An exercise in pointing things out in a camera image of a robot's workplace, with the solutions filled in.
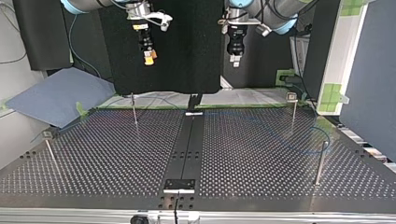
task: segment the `cable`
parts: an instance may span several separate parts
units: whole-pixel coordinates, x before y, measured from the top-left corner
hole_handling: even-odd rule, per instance
[[[281,18],[283,20],[292,21],[292,20],[296,20],[298,18],[298,15],[296,17],[285,17],[285,16],[283,16],[276,8],[276,0],[274,0],[274,12],[279,18]]]
[[[7,8],[8,8],[9,10],[11,10],[11,11],[14,13],[14,15],[15,15],[15,9],[14,9],[10,4],[0,1],[0,6],[5,6],[5,7],[7,7]],[[15,28],[15,30],[17,30],[17,31],[19,32],[20,29],[17,27],[17,25],[15,25],[14,22],[11,21],[11,19],[9,18],[9,16],[7,15],[7,13],[6,13],[2,8],[0,8],[0,9],[1,9],[1,11],[3,12],[3,14],[6,16],[7,20],[9,21],[9,23],[11,23],[11,25]]]
[[[9,9],[15,14],[15,9],[14,9],[11,5],[9,5],[8,3],[5,3],[5,2],[1,2],[1,1],[0,1],[0,6],[5,6],[5,7],[9,8]],[[0,10],[1,10],[2,13],[4,14],[4,16],[7,18],[7,20],[9,21],[9,23],[12,25],[12,27],[14,27],[14,29],[15,29],[18,33],[20,33],[20,29],[18,29],[17,25],[15,25],[15,24],[12,22],[11,18],[7,15],[7,13],[6,13],[2,8],[0,8]],[[23,55],[22,55],[20,58],[15,59],[15,60],[11,60],[11,61],[0,62],[0,64],[17,63],[17,62],[23,60],[26,56],[27,56],[27,53],[26,53],[26,51],[25,51],[25,52],[23,53]]]
[[[0,64],[17,63],[17,62],[22,61],[26,56],[27,56],[27,53],[25,52],[19,59],[15,59],[15,60],[12,60],[12,61],[7,61],[7,62],[0,62]]]
[[[272,13],[274,13],[278,18],[280,18],[281,20],[284,21],[292,21],[292,20],[297,20],[298,17],[304,15],[305,13],[307,13],[308,11],[310,11],[317,3],[319,0],[316,0],[314,3],[312,3],[312,5],[304,10],[303,8],[297,13],[296,17],[285,17],[283,16],[276,8],[276,0],[274,0],[273,6],[271,6],[270,4],[270,0],[265,0],[265,5],[268,6],[268,8],[271,10]]]
[[[7,114],[5,114],[5,115],[2,115],[2,116],[0,116],[0,119],[2,119],[2,118],[5,118],[6,116],[8,116],[8,115],[10,115],[10,114],[13,114],[13,113],[15,113],[16,111],[14,110],[14,111],[11,111],[11,112],[9,112],[9,113],[7,113]]]
[[[172,106],[173,106],[174,108],[176,108],[176,109],[181,109],[181,108],[178,107],[177,105],[174,105],[174,104],[170,103],[169,101],[167,101],[166,99],[163,99],[163,98],[159,98],[159,97],[148,97],[148,96],[140,96],[140,97],[137,97],[136,100],[137,100],[137,99],[140,99],[140,98],[162,100],[162,101],[168,103],[169,105],[172,105]],[[113,104],[115,104],[116,102],[119,102],[119,101],[121,101],[121,100],[125,100],[125,98],[121,98],[121,99],[115,100],[115,101],[111,102],[110,104],[108,104],[106,107],[104,107],[104,108],[102,108],[102,109],[107,109],[109,106],[111,106],[111,105],[113,105]],[[90,117],[88,116],[87,118],[83,119],[83,120],[80,121],[80,122],[77,122],[77,123],[75,123],[75,124],[70,125],[69,127],[66,127],[66,128],[61,129],[59,132],[60,132],[60,133],[63,133],[63,132],[65,132],[65,131],[67,131],[67,130],[69,130],[69,129],[71,129],[71,128],[73,128],[73,127],[75,127],[75,126],[77,126],[77,125],[79,125],[79,124],[81,124],[81,123],[86,122],[89,118],[90,118]]]
[[[225,19],[225,20],[226,20],[226,21],[236,20],[236,19],[239,19],[239,18],[242,18],[242,17],[246,16],[247,14],[248,14],[248,13],[245,12],[245,13],[242,13],[241,15],[237,16],[237,17],[227,18],[227,19]]]
[[[73,40],[72,40],[72,33],[73,33],[73,28],[76,24],[76,20],[77,20],[78,15],[75,16],[75,18],[73,19],[72,25],[70,26],[70,31],[69,31],[69,45],[70,45],[70,50],[72,51],[73,55],[78,58],[81,62],[84,62],[85,64],[87,64],[91,69],[93,69],[93,71],[96,73],[96,75],[99,78],[102,78],[102,76],[100,75],[100,72],[90,63],[86,62],[85,60],[83,60],[81,57],[79,57],[79,55],[76,53],[76,51],[73,48]]]
[[[179,195],[179,193],[177,194],[177,199],[176,199],[176,202],[175,202],[175,210],[174,210],[175,224],[178,224],[178,217],[177,217],[178,195]]]
[[[316,2],[314,2],[309,8],[307,8],[304,12],[304,9],[301,9],[301,11],[299,12],[299,16],[303,16],[305,13],[307,13],[308,11],[310,11],[312,8],[314,8],[314,6],[319,2],[319,0],[316,0]]]
[[[139,18],[142,18],[143,20],[145,20],[145,21],[149,21],[149,22],[151,22],[151,23],[153,23],[153,24],[156,24],[156,25],[158,25],[158,26],[162,26],[160,23],[158,23],[158,22],[156,22],[156,21],[154,21],[154,20],[151,20],[151,19],[149,19],[149,18],[146,18],[146,17],[142,17],[142,16],[139,16],[139,15],[135,15],[134,13],[132,13],[129,9],[135,9],[135,8],[137,8],[137,7],[140,7],[141,5],[139,5],[139,6],[136,6],[136,7],[123,7],[122,5],[120,5],[120,4],[118,4],[116,1],[114,1],[114,0],[110,0],[116,7],[119,7],[119,8],[121,8],[121,9],[124,9],[124,10],[128,10],[128,13],[131,13],[132,15],[134,15],[134,16],[136,16],[136,17],[139,17]]]
[[[298,72],[299,72],[300,75],[299,76],[297,74],[295,74],[295,75],[297,77],[299,77],[300,80],[302,81],[304,90],[306,92],[306,95],[308,96],[309,101],[311,101],[312,106],[315,108],[315,114],[317,114],[317,107],[315,106],[314,102],[312,101],[312,96],[309,94],[308,88],[305,86],[305,82],[304,82],[304,79],[302,77],[303,71],[301,70],[300,64],[299,64],[299,58],[298,58],[298,53],[297,53],[297,33],[298,33],[297,24],[298,24],[298,20],[299,20],[299,18],[297,18],[296,27],[295,27],[296,31],[295,31],[295,34],[294,34],[294,54],[295,54],[295,57],[296,57],[297,68],[298,68]]]
[[[240,117],[240,118],[248,120],[248,121],[259,123],[265,129],[265,131],[267,131],[269,134],[271,134],[281,145],[283,145],[284,147],[286,147],[288,149],[292,149],[292,150],[295,150],[295,151],[302,152],[305,155],[320,154],[322,151],[329,150],[330,145],[331,145],[332,139],[330,138],[330,136],[323,129],[321,129],[319,127],[316,127],[315,124],[314,124],[314,126],[310,127],[308,130],[319,131],[319,132],[323,133],[326,136],[327,141],[329,143],[329,145],[326,148],[323,148],[323,150],[321,150],[321,151],[317,151],[317,150],[313,150],[313,149],[300,150],[300,149],[298,149],[298,148],[296,148],[294,146],[291,146],[288,142],[283,140],[283,137],[281,137],[277,132],[275,132],[273,129],[271,129],[271,127],[268,127],[265,122],[263,122],[263,121],[261,121],[259,119],[253,118],[253,117],[240,116],[239,114],[236,114],[236,113],[233,113],[233,112],[205,113],[205,116],[207,116],[207,115],[208,116],[210,116],[210,115],[217,116],[217,115],[221,115],[221,114],[237,116],[237,117]]]

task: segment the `small metal block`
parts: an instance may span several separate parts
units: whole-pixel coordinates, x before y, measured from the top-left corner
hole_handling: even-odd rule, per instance
[[[297,93],[295,92],[288,92],[287,96],[286,96],[286,100],[288,101],[288,103],[295,103],[298,101],[297,99]]]
[[[195,180],[193,179],[168,179],[164,186],[165,193],[194,193],[194,189]]]

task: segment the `black cable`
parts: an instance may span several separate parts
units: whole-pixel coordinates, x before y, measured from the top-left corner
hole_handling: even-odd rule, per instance
[[[239,16],[237,16],[237,17],[227,18],[227,19],[225,19],[225,20],[226,20],[226,21],[236,20],[236,19],[239,19],[239,18],[242,18],[242,17],[246,16],[247,14],[248,14],[247,12],[244,12],[244,13],[242,13],[241,15],[239,15]]]
[[[21,56],[19,59],[12,60],[12,61],[8,61],[8,62],[0,62],[0,64],[17,63],[17,62],[19,62],[19,61],[22,61],[26,56],[27,56],[27,53],[26,53],[26,51],[25,51],[25,53],[23,54],[23,56]]]
[[[1,4],[1,6],[8,7],[8,8],[15,14],[15,9],[14,9],[12,6],[8,5],[7,3],[3,3],[3,4]],[[6,14],[6,12],[5,12],[2,8],[0,8],[0,9],[1,9],[0,11],[4,14],[4,16],[6,17],[6,19],[8,20],[8,22],[12,25],[12,27],[14,27],[14,29],[15,29],[18,33],[20,33],[20,30],[18,29],[17,25],[15,25],[14,23],[12,23],[11,19],[8,17],[8,15]],[[22,55],[20,58],[15,59],[15,60],[11,60],[11,61],[0,62],[0,64],[17,63],[17,62],[21,61],[22,59],[24,59],[26,56],[27,56],[27,52],[25,51],[25,52],[23,53],[23,55]]]
[[[178,203],[178,194],[177,194],[177,199],[176,199],[176,202],[175,202],[175,210],[174,210],[175,224],[178,224],[178,218],[177,218],[177,203]]]
[[[303,11],[304,9],[301,9],[301,11],[300,11],[300,13],[299,13],[299,16],[303,16],[305,13],[307,13],[308,11],[310,11],[312,8],[314,8],[314,6],[317,4],[319,2],[319,0],[316,0],[316,2],[315,3],[313,3],[309,8],[307,8],[304,12],[301,12],[301,11]]]
[[[264,2],[262,0],[260,0],[260,4],[262,5],[262,24],[264,24],[264,9],[265,9],[265,5]]]
[[[317,106],[314,104],[314,101],[312,100],[312,97],[309,94],[308,89],[305,86],[305,82],[304,82],[303,77],[301,77],[301,75],[303,74],[303,71],[301,71],[300,64],[299,64],[299,59],[298,59],[298,53],[297,53],[297,34],[298,34],[297,24],[298,24],[298,20],[299,20],[299,17],[297,17],[297,22],[296,22],[296,27],[295,27],[296,31],[295,31],[295,34],[294,34],[294,54],[295,54],[295,57],[296,57],[297,68],[298,68],[298,72],[300,73],[300,75],[297,75],[297,74],[295,74],[295,75],[297,77],[299,77],[301,82],[303,83],[303,87],[304,87],[304,90],[306,92],[306,95],[307,95],[309,101],[311,101],[312,106],[315,108],[315,113],[317,113]]]
[[[0,116],[0,119],[2,119],[2,118],[5,118],[6,116],[8,116],[8,115],[10,115],[10,114],[13,114],[13,113],[15,113],[16,111],[14,110],[14,111],[11,111],[11,112],[9,112],[9,113],[7,113],[7,114],[5,114],[5,115],[2,115],[2,116]]]
[[[274,6],[272,7],[270,4],[270,0],[265,0],[265,5],[268,6],[268,8],[271,10],[272,13],[274,13],[278,18],[284,21],[292,21],[292,20],[297,20],[299,16],[304,15],[308,11],[310,11],[317,3],[319,0],[316,0],[308,9],[304,10],[301,9],[296,17],[285,17],[283,16],[276,8],[276,0],[274,0]]]
[[[276,8],[276,0],[274,0],[274,8],[271,8],[271,5],[269,4],[269,0],[267,0],[267,2],[268,2],[268,7],[270,8],[270,10],[273,11],[273,13],[275,13],[280,19],[285,20],[285,21],[292,21],[292,20],[296,20],[298,18],[298,16],[286,17],[286,16],[282,15]]]

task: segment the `black panel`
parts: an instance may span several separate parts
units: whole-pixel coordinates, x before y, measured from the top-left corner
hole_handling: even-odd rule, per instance
[[[14,0],[13,3],[32,70],[70,67],[61,2]]]
[[[276,71],[293,67],[290,53],[290,36],[293,35],[292,30],[285,35],[273,32],[262,37],[255,26],[249,26],[239,68],[233,68],[230,55],[224,51],[224,77],[234,88],[274,87]]]
[[[320,92],[339,6],[340,0],[319,1],[316,6],[304,69],[304,82],[314,99],[318,99]]]
[[[75,15],[64,10],[67,31]],[[78,15],[72,33],[72,43],[75,52],[85,61],[92,64],[101,74],[101,77],[111,81],[110,61],[106,50],[105,37],[103,35],[102,23],[97,10],[87,14]],[[86,64],[84,67],[75,59],[74,66],[80,70],[96,75]]]
[[[116,7],[101,9],[107,51],[117,93],[179,91],[214,93],[219,90],[222,67],[222,0],[153,0],[174,19],[164,33],[153,26],[158,59],[145,66],[137,33],[126,13]]]

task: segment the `metal bracket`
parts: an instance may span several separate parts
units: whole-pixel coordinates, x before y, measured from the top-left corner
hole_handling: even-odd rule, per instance
[[[344,105],[349,105],[349,98],[347,96],[345,96],[345,95],[341,95],[340,103],[342,103]]]
[[[192,94],[189,100],[189,106],[186,111],[186,116],[201,116],[204,113],[202,111],[198,111],[195,109],[197,105],[201,103],[203,95],[199,94]]]
[[[193,194],[194,192],[194,179],[168,179],[163,188],[163,193]]]

